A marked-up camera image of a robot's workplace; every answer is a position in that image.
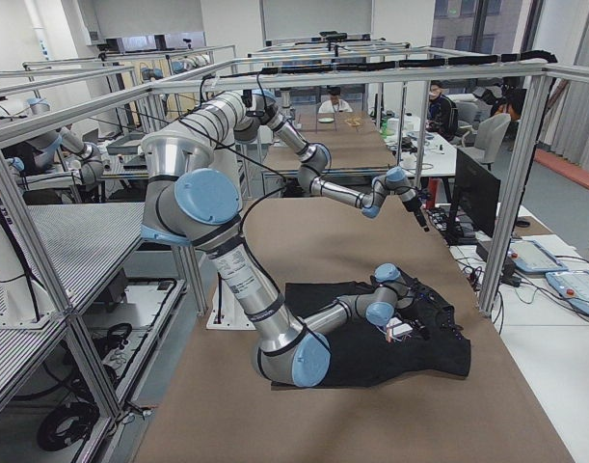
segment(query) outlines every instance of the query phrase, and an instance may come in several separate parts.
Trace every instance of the orange floor strip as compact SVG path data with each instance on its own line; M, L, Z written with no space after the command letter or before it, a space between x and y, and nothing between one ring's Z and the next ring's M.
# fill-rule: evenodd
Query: orange floor strip
M572 164L561 156L537 149L534 160L589 190L589 172L585 172L579 166Z

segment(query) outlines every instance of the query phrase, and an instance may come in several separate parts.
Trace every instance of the black monitor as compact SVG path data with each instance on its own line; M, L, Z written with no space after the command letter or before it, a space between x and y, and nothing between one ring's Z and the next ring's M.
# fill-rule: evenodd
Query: black monitor
M457 222L459 208L469 217L472 224L488 236L494 235L495 215L499 201L499 179L482 165L457 149L455 187L446 224L448 244L471 244L473 236L464 236L467 222Z

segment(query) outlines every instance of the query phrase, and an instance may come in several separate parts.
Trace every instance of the curtain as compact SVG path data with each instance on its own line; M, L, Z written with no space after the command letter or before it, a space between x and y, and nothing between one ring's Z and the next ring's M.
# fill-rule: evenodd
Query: curtain
M575 64L589 67L589 19ZM589 84L571 82L551 150L589 172Z

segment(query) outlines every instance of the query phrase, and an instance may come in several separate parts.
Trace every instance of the brown tabletop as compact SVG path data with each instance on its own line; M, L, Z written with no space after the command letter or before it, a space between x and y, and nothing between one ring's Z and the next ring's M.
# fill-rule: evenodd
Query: brown tabletop
M327 199L268 200L246 231L281 287L367 281L385 261L417 276L456 307L471 340L470 375L274 391L250 365L254 332L208 331L200 321L137 463L573 461L440 235L422 232L394 197L375 220Z
M335 118L336 123L318 123L318 118ZM346 120L358 121L353 127ZM326 145L333 158L331 170L386 171L394 166L394 156L387 149L375 124L365 113L303 114L303 135L310 141ZM279 172L298 171L298 157L288 147L271 146L264 163Z

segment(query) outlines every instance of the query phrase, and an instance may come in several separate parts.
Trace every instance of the person in white shirt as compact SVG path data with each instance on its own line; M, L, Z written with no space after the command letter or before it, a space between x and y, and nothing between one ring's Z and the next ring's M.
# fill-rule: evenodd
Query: person in white shirt
M345 99L339 98L340 87L329 87L330 99L324 101L318 109L318 113L351 113L352 107Z

